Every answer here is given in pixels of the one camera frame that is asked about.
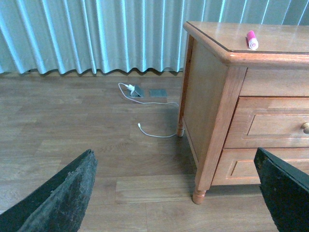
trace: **charging cable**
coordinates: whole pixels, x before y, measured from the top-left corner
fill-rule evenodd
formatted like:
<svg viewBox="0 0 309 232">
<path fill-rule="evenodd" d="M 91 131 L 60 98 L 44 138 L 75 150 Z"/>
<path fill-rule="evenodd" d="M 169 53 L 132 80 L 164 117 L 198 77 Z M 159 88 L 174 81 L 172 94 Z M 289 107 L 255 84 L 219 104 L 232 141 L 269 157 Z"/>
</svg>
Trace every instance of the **charging cable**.
<svg viewBox="0 0 309 232">
<path fill-rule="evenodd" d="M 140 102 L 140 101 L 137 101 L 137 100 L 128 98 L 128 97 L 125 95 L 125 93 L 122 91 L 120 85 L 124 85 L 131 93 L 134 91 L 134 86 L 132 86 L 132 85 L 126 85 L 126 84 L 124 84 L 124 83 L 118 83 L 118 87 L 119 87 L 120 91 L 122 92 L 123 96 L 124 96 L 125 98 L 127 98 L 127 99 L 133 101 L 133 102 L 137 102 L 137 103 L 140 103 L 140 104 L 160 104 L 160 105 L 175 104 L 175 105 L 179 106 L 177 102 L 167 102 L 167 103 L 160 103 L 160 102 Z M 137 124 L 137 125 L 138 125 L 138 127 L 139 127 L 139 129 L 140 129 L 141 132 L 143 132 L 145 135 L 148 135 L 148 136 L 151 136 L 151 137 L 155 137 L 155 138 L 170 138 L 170 137 L 173 137 L 173 136 L 176 135 L 176 133 L 175 133 L 175 134 L 172 134 L 172 135 L 169 135 L 169 136 L 157 136 L 157 135 L 147 134 L 146 132 L 144 132 L 144 131 L 142 130 L 140 123 Z"/>
<path fill-rule="evenodd" d="M 120 91 L 122 92 L 123 96 L 124 96 L 125 98 L 131 100 L 131 101 L 134 101 L 134 102 L 137 102 L 137 103 L 140 103 L 140 104 L 160 104 L 160 105 L 175 104 L 175 105 L 179 106 L 177 102 L 167 102 L 167 103 L 160 103 L 160 102 L 140 102 L 140 101 L 134 100 L 134 99 L 132 99 L 132 98 L 128 98 L 128 97 L 125 95 L 125 93 L 122 91 L 120 85 L 124 85 L 131 93 L 134 91 L 134 86 L 132 86 L 132 85 L 126 85 L 126 84 L 124 84 L 124 83 L 118 83 L 118 87 L 119 87 Z"/>
</svg>

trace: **dresser drawer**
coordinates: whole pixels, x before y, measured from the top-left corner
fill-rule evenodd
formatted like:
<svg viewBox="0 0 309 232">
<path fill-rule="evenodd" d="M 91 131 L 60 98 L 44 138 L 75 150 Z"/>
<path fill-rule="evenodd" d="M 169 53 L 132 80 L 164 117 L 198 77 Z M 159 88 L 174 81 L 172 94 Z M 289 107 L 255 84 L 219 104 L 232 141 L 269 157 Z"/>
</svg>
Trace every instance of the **dresser drawer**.
<svg viewBox="0 0 309 232">
<path fill-rule="evenodd" d="M 224 149 L 212 185 L 259 184 L 254 156 L 257 149 Z M 309 174 L 309 148 L 266 148 L 294 167 Z"/>
<path fill-rule="evenodd" d="M 306 147 L 309 98 L 240 97 L 224 148 Z"/>
<path fill-rule="evenodd" d="M 249 68 L 240 96 L 309 97 L 309 70 Z"/>
</svg>

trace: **curtain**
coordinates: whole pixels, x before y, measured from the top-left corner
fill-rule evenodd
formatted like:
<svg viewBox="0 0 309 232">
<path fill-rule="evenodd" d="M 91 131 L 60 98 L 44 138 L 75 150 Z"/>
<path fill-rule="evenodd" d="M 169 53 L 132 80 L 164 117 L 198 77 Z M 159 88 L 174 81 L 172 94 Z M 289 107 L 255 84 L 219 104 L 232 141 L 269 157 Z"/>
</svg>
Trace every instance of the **curtain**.
<svg viewBox="0 0 309 232">
<path fill-rule="evenodd" d="M 0 0 L 0 73 L 180 71 L 185 21 L 308 25 L 309 0 Z"/>
</svg>

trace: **turned wooden leg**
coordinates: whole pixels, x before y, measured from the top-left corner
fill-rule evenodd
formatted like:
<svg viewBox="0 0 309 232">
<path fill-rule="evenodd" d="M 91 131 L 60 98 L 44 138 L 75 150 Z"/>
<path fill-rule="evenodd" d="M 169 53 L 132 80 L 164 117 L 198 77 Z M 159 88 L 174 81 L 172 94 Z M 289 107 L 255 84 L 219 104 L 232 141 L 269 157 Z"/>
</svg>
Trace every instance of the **turned wooden leg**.
<svg viewBox="0 0 309 232">
<path fill-rule="evenodd" d="M 205 198 L 206 190 L 197 190 L 197 187 L 195 187 L 193 192 L 192 200 L 195 204 L 202 204 Z"/>
<path fill-rule="evenodd" d="M 184 134 L 183 122 L 180 120 L 180 122 L 178 122 L 176 135 L 178 137 L 183 137 L 183 134 Z"/>
</svg>

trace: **wood grain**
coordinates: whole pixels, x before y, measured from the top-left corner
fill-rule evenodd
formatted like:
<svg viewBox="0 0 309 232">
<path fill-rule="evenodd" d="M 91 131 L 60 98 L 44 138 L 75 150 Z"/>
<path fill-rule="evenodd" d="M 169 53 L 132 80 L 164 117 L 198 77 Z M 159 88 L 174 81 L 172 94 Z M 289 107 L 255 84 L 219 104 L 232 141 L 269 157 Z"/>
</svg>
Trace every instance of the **wood grain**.
<svg viewBox="0 0 309 232">
<path fill-rule="evenodd" d="M 203 155 L 203 147 L 207 147 L 210 142 L 226 72 L 225 65 L 200 43 L 194 42 L 186 89 L 186 105 L 182 107 L 184 107 L 183 120 L 186 133 L 198 161 Z"/>
<path fill-rule="evenodd" d="M 241 97 L 225 148 L 308 146 L 308 120 L 309 98 Z"/>
<path fill-rule="evenodd" d="M 308 97 L 308 76 L 308 69 L 249 68 L 240 96 Z"/>
<path fill-rule="evenodd" d="M 271 216 L 262 216 L 265 210 L 262 197 L 210 198 L 199 206 L 188 201 L 149 203 L 148 231 L 255 232 L 260 227 L 265 232 L 277 231 Z"/>
<path fill-rule="evenodd" d="M 227 71 L 211 140 L 209 146 L 203 145 L 203 153 L 206 155 L 200 160 L 197 168 L 196 185 L 198 190 L 208 190 L 211 185 L 246 70 L 244 67 L 232 66 Z"/>
<path fill-rule="evenodd" d="M 194 175 L 119 177 L 117 203 L 188 201 L 194 186 Z"/>
<path fill-rule="evenodd" d="M 0 212 L 91 148 L 99 160 L 99 171 L 79 231 L 147 232 L 155 227 L 158 231 L 173 231 L 169 228 L 188 231 L 188 227 L 199 230 L 199 223 L 202 226 L 208 220 L 213 208 L 198 209 L 191 201 L 196 168 L 186 134 L 183 138 L 151 138 L 142 134 L 136 125 L 143 120 L 148 132 L 174 133 L 177 108 L 129 102 L 119 94 L 118 82 L 138 83 L 146 92 L 167 86 L 169 96 L 162 101 L 179 99 L 182 85 L 181 74 L 136 71 L 110 76 L 90 73 L 79 76 L 74 72 L 65 76 L 32 72 L 0 75 L 0 125 L 12 135 L 9 138 L 2 135 L 4 140 L 0 142 Z M 213 204 L 218 204 L 227 196 L 261 197 L 258 187 L 244 189 L 214 186 L 209 190 L 207 202 L 216 199 Z M 168 206 L 169 201 L 182 210 L 190 206 L 186 226 L 182 227 L 181 214 L 159 222 L 154 211 L 146 211 L 148 204 L 160 207 L 162 202 Z M 264 222 L 254 224 L 256 231 L 269 231 L 264 224 L 271 224 L 272 220 L 263 202 L 247 201 L 247 204 L 263 209 L 252 210 L 252 216 Z M 224 218 L 230 205 L 219 205 L 221 214 L 218 211 L 217 216 Z M 194 209 L 203 211 L 198 216 L 198 224 L 191 219 L 196 217 Z M 229 218 L 238 219 L 237 215 Z M 217 222 L 208 220 L 207 226 L 216 227 Z M 221 220 L 222 228 L 229 228 L 229 222 Z M 239 227 L 241 224 L 247 225 L 245 221 L 240 221 Z"/>
<path fill-rule="evenodd" d="M 267 151 L 309 174 L 309 148 L 267 148 Z M 260 184 L 253 159 L 256 149 L 224 149 L 212 185 Z"/>
<path fill-rule="evenodd" d="M 309 27 L 306 26 L 186 22 L 183 27 L 225 64 L 246 67 L 308 67 L 306 35 Z M 246 35 L 250 30 L 257 32 L 256 36 L 260 41 L 257 51 L 246 47 Z"/>
</svg>

